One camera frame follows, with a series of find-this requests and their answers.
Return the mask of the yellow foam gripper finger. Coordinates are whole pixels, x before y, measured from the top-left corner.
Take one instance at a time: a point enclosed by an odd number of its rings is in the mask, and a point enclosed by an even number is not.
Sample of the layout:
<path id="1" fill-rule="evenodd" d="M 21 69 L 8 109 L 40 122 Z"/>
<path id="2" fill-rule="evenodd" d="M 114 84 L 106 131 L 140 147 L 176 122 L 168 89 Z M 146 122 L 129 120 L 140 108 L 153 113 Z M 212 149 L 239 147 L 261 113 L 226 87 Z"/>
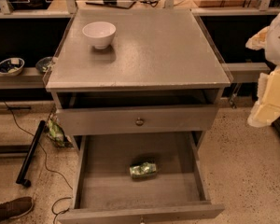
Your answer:
<path id="1" fill-rule="evenodd" d="M 248 49 L 252 50 L 264 49 L 266 46 L 266 36 L 268 34 L 268 30 L 269 27 L 262 28 L 259 32 L 257 32 L 255 35 L 253 35 L 247 40 L 245 46 Z"/>
<path id="2" fill-rule="evenodd" d="M 280 117 L 280 67 L 259 75 L 257 96 L 247 123 L 256 128 L 270 126 Z"/>

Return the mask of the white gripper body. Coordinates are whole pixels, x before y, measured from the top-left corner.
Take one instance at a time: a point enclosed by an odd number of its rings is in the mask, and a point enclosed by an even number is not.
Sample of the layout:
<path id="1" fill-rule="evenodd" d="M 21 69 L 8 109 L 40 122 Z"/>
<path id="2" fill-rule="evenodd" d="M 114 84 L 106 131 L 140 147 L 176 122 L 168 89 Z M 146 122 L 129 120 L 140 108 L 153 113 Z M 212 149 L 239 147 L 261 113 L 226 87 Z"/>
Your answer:
<path id="1" fill-rule="evenodd" d="M 280 65 L 280 13 L 273 19 L 266 35 L 265 57 Z"/>

